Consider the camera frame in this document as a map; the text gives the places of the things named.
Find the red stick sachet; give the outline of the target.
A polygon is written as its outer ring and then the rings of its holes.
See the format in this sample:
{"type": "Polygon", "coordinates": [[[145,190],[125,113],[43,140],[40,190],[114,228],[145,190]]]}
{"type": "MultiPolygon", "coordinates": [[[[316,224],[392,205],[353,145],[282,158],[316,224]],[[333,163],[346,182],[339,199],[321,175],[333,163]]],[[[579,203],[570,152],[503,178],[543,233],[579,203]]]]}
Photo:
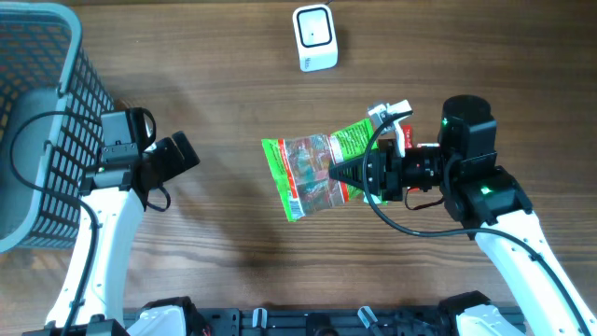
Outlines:
{"type": "Polygon", "coordinates": [[[410,125],[402,125],[401,129],[404,134],[405,148],[413,148],[413,129],[410,125]]]}

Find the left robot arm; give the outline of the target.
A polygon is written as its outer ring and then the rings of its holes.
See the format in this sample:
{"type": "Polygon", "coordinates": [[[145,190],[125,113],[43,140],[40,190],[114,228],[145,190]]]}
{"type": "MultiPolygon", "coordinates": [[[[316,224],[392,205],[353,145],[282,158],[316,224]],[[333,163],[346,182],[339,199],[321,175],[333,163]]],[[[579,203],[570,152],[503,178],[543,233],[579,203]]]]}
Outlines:
{"type": "Polygon", "coordinates": [[[98,119],[77,115],[83,126],[96,124],[104,141],[96,162],[84,168],[78,194],[71,196],[11,173],[29,189],[72,204],[80,212],[78,234],[61,293],[40,335],[125,335],[123,296],[132,241],[149,193],[200,162],[186,136],[156,138],[156,121],[145,108],[108,111],[98,119]]]}

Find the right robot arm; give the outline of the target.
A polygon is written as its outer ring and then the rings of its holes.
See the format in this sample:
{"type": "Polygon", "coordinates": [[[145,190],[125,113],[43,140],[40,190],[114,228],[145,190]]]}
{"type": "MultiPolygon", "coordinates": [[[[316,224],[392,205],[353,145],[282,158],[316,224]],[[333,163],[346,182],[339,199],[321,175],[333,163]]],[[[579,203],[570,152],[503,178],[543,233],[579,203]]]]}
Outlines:
{"type": "Polygon", "coordinates": [[[363,154],[329,168],[332,179],[362,190],[373,212],[407,235],[465,235],[475,241],[507,283],[536,335],[593,335],[596,317],[553,254],[527,194],[496,163],[497,122],[476,95],[447,99],[437,144],[408,148],[400,121],[407,102],[368,111],[374,132],[363,154]],[[413,189],[438,188],[439,204],[461,228],[416,231],[397,224],[375,203],[403,202],[413,189]]]}

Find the green snack bag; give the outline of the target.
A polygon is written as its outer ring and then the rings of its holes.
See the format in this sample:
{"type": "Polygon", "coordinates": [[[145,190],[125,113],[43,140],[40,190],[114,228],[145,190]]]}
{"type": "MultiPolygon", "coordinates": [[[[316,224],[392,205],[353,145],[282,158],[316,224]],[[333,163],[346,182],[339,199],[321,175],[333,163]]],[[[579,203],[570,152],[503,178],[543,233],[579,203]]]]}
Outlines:
{"type": "Polygon", "coordinates": [[[338,207],[363,191],[329,177],[329,167],[365,152],[374,129],[362,119],[331,134],[263,139],[261,145],[288,221],[338,207]]]}

